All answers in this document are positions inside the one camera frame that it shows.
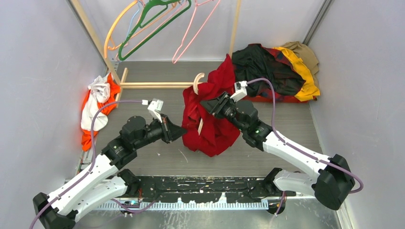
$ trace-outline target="wooden frame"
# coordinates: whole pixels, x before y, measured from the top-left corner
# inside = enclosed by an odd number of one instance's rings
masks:
[[[241,6],[241,1],[242,0],[237,0],[236,3],[236,13],[234,17],[234,23],[232,27],[232,35],[231,35],[231,43],[229,47],[229,55],[232,57],[232,53],[234,50],[234,43],[235,43],[235,38],[236,38],[236,30],[237,30],[237,25],[238,25],[238,19],[239,19],[239,11],[240,11],[240,6]],[[104,58],[104,52],[103,52],[103,45],[97,36],[97,33],[91,24],[89,18],[86,15],[86,12],[84,11],[82,5],[80,4],[80,0],[70,0],[71,5],[73,9],[75,10],[77,16],[79,19],[82,21],[85,29],[87,30],[90,38],[92,39],[93,43],[97,47],[101,58],[103,58],[104,63],[107,66],[107,70],[111,72],[112,77],[114,78],[114,81],[116,82],[117,85],[121,87],[121,92],[117,94],[116,96],[116,101],[119,101],[122,95],[123,89],[159,89],[159,88],[188,88],[193,85],[193,82],[139,82],[139,83],[130,83],[126,82],[126,78],[128,75],[128,68],[124,69],[124,73],[122,74],[121,79],[119,78],[117,72],[114,69],[114,66],[112,62],[108,58]]]

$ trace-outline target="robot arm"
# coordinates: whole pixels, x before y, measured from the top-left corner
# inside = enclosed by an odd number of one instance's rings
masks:
[[[106,184],[100,182],[135,159],[138,149],[159,139],[171,143],[186,133],[186,130],[173,124],[166,115],[160,114],[162,104],[163,101],[157,99],[149,102],[148,110],[153,116],[149,125],[141,116],[130,117],[119,136],[102,149],[91,165],[49,195],[39,193],[34,197],[37,214],[57,198],[40,217],[46,229],[71,229],[79,219],[100,204],[124,194],[134,195],[138,192],[140,181],[127,169],[119,172]]]
[[[296,191],[314,196],[326,207],[338,210],[353,188],[354,179],[340,170],[320,163],[330,162],[350,171],[346,159],[340,155],[333,158],[309,150],[291,141],[258,118],[253,103],[241,100],[247,95],[246,82],[235,83],[235,93],[224,92],[219,97],[201,101],[201,105],[217,118],[226,118],[242,133],[251,147],[274,154],[301,169],[304,174],[291,173],[274,168],[265,178],[269,193]],[[306,152],[313,158],[302,154]]]

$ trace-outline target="white cloth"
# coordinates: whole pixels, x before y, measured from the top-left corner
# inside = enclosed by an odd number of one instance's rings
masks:
[[[97,103],[105,103],[110,97],[110,84],[107,83],[108,74],[105,77],[100,75],[92,82],[88,89],[90,90],[89,98],[82,111],[82,121],[80,126],[83,130],[90,131],[91,122],[98,111]],[[107,125],[108,118],[102,112],[98,113],[94,122],[94,130],[99,131]]]

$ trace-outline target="white wall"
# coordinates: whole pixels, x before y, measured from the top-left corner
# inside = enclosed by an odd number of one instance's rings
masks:
[[[405,3],[335,1],[310,47],[322,95],[311,103],[323,150],[364,181],[349,197],[359,229],[403,228]]]
[[[217,1],[209,2],[197,9],[185,44],[188,44],[198,31]],[[81,2],[95,26],[99,38],[104,43],[114,20],[132,1],[82,0]],[[249,43],[255,42],[272,47],[289,41],[302,41],[322,2],[323,0],[242,0],[234,50],[243,49]],[[225,54],[229,52],[235,9],[236,0],[222,0],[181,60],[223,60]],[[117,25],[113,33],[113,39],[117,43],[121,43],[127,36],[131,17],[137,10],[138,7],[134,6]],[[147,18],[155,15],[153,12],[159,11],[160,8],[156,7],[155,10],[151,10]],[[181,43],[193,11],[194,0],[192,0],[192,6],[188,11],[159,32],[127,60],[171,60]],[[139,15],[140,13],[135,18],[133,26],[137,22]],[[159,24],[157,22],[139,36],[133,38],[124,52],[126,53],[135,47]],[[116,52],[111,52],[109,57],[115,58],[115,55]]]
[[[0,21],[0,228],[27,229],[32,198],[73,176],[81,103],[105,67],[65,0],[1,1]]]

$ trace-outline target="clothes hanger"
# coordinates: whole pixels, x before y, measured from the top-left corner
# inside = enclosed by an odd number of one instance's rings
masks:
[[[135,25],[135,27],[132,29],[132,32],[127,36],[127,38],[125,39],[124,42],[122,42],[121,46],[119,47],[118,50],[118,57],[120,60],[124,61],[126,60],[131,54],[133,54],[136,50],[138,50],[142,45],[144,45],[146,42],[148,42],[153,36],[155,36],[158,32],[160,32],[162,29],[164,29],[168,24],[170,24],[172,21],[174,21],[176,18],[178,18],[180,15],[182,15],[186,10],[188,10],[191,7],[191,0],[187,0],[188,5],[187,7],[185,7],[183,10],[181,10],[180,12],[178,12],[180,9],[182,9],[185,4],[183,4],[181,7],[179,7],[169,18],[167,18],[162,24],[160,24],[159,27],[157,27],[151,34],[149,34],[145,39],[143,39],[137,46],[135,46],[135,48],[133,48],[131,51],[129,51],[124,57],[122,56],[122,49],[123,49],[123,44],[125,45],[130,37],[133,35],[133,33],[135,33],[135,31],[139,28],[140,24],[142,23],[142,21],[145,19],[146,14],[148,13],[148,11],[157,5],[165,5],[165,4],[169,4],[172,2],[175,2],[178,0],[168,0],[168,1],[162,1],[162,0],[150,0],[146,5],[144,10],[142,11],[142,14],[139,18],[138,23]]]
[[[194,81],[193,81],[193,83],[192,83],[192,90],[194,91],[194,93],[195,94],[198,94],[198,84],[200,83],[200,82],[198,82],[201,78],[204,78],[204,73],[198,73],[196,76],[195,76],[195,78],[194,78]],[[203,122],[203,119],[202,118],[200,118],[200,124],[198,125],[198,129],[197,129],[197,132],[198,132],[198,135],[200,135],[201,134],[201,130],[203,129],[203,125],[204,125],[204,122]]]
[[[157,22],[158,20],[160,20],[162,17],[164,17],[164,16],[166,16],[170,11],[172,11],[176,6],[177,6],[177,2],[174,2],[174,3],[172,3],[171,4],[172,5],[172,8],[171,9],[169,9],[168,11],[166,11],[163,15],[161,15],[159,18],[157,18],[155,21],[153,21],[153,22],[151,22],[150,24],[148,24],[146,27],[144,27],[143,29],[141,29],[140,31],[138,31],[138,32],[136,32],[135,34],[133,34],[132,36],[131,36],[131,38],[130,39],[132,39],[132,38],[134,38],[135,36],[137,36],[138,34],[140,34],[142,31],[144,31],[146,28],[148,28],[149,26],[151,26],[152,24],[154,24],[155,22]],[[132,21],[131,21],[131,24],[129,25],[129,28],[128,28],[128,32],[127,32],[127,36],[129,35],[129,31],[130,31],[130,28],[132,27]],[[118,62],[122,62],[122,60],[120,60],[119,59],[119,57],[118,57],[118,52],[117,52],[117,54],[115,55],[115,59],[118,61]]]
[[[173,55],[173,58],[171,59],[171,62],[172,62],[172,63],[176,63],[176,62],[181,58],[181,56],[182,56],[182,55],[184,54],[184,52],[189,48],[189,46],[191,45],[191,43],[192,43],[192,42],[194,41],[194,39],[197,37],[198,33],[200,33],[201,29],[204,27],[204,25],[206,24],[206,22],[208,21],[208,19],[211,17],[211,15],[213,14],[213,12],[215,11],[215,9],[217,8],[217,6],[219,5],[219,3],[221,2],[221,0],[218,0],[217,4],[214,6],[213,10],[212,10],[211,13],[208,15],[207,19],[205,19],[205,21],[204,21],[204,23],[201,25],[200,29],[196,32],[196,34],[194,35],[194,37],[191,39],[191,41],[188,43],[188,45],[184,48],[184,50],[180,53],[179,57],[177,57],[177,59],[175,60],[176,55],[177,55],[177,53],[179,52],[180,48],[183,46],[184,40],[185,40],[185,38],[186,38],[186,36],[187,36],[187,34],[188,34],[188,32],[189,32],[190,26],[191,26],[191,24],[192,24],[192,21],[193,21],[193,19],[194,19],[195,13],[196,13],[196,11],[197,11],[197,7],[202,6],[202,5],[204,5],[204,4],[206,4],[206,3],[210,2],[210,1],[213,1],[213,0],[207,0],[207,1],[203,2],[203,3],[201,3],[201,4],[198,4],[198,3],[197,3],[197,0],[194,0],[194,1],[195,1],[194,12],[192,13],[189,26],[187,27],[187,30],[186,30],[186,32],[184,33],[183,39],[181,40],[181,44],[180,44],[180,46],[177,48],[176,52],[175,52],[174,55]]]
[[[133,2],[131,2],[127,7],[125,7],[124,10],[122,10],[122,12],[118,15],[118,17],[115,19],[113,25],[111,26],[110,30],[107,33],[107,37],[106,40],[104,41],[104,58],[107,58],[107,47],[108,47],[108,42],[111,41],[111,43],[115,46],[114,40],[112,39],[111,35],[116,27],[116,25],[118,24],[118,22],[121,20],[122,16],[124,16],[124,14],[131,9],[133,6],[135,6],[138,3],[138,0],[135,0]]]
[[[143,0],[140,0],[140,2],[142,3],[143,6],[145,6],[145,3],[143,2]],[[175,3],[172,3],[171,5],[172,5],[172,8],[170,8],[168,11],[166,11],[164,14],[162,14],[160,17],[158,17],[157,19],[155,19],[154,21],[152,21],[152,22],[151,22],[150,24],[148,24],[147,26],[144,26],[142,30],[140,30],[140,31],[138,31],[137,33],[133,34],[130,39],[134,38],[136,35],[138,35],[138,34],[141,33],[142,31],[144,31],[145,29],[147,29],[150,25],[156,23],[156,22],[159,21],[161,18],[163,18],[164,16],[166,16],[170,11],[172,11],[172,10],[176,7],[177,3],[175,2]],[[108,44],[108,41],[110,41],[110,42],[112,43],[113,47],[107,46],[107,49],[108,49],[108,50],[114,51],[114,50],[118,49],[118,48],[121,46],[122,43],[119,44],[119,45],[117,45],[117,46],[115,45],[114,40],[111,38],[111,34],[112,34],[113,30],[115,29],[115,26],[117,25],[117,23],[121,20],[121,17],[122,17],[132,6],[134,6],[133,3],[129,4],[129,5],[120,13],[120,15],[116,18],[116,20],[114,21],[113,25],[111,26],[110,31],[109,31],[109,33],[108,33],[109,35],[107,35],[107,37],[106,37],[106,42],[107,42],[107,44]],[[134,14],[134,16],[132,16],[131,24],[130,24],[130,26],[129,26],[129,28],[128,28],[127,35],[129,34],[130,28],[132,27],[133,19],[135,18],[135,16],[137,15],[138,12],[139,12],[139,10]]]

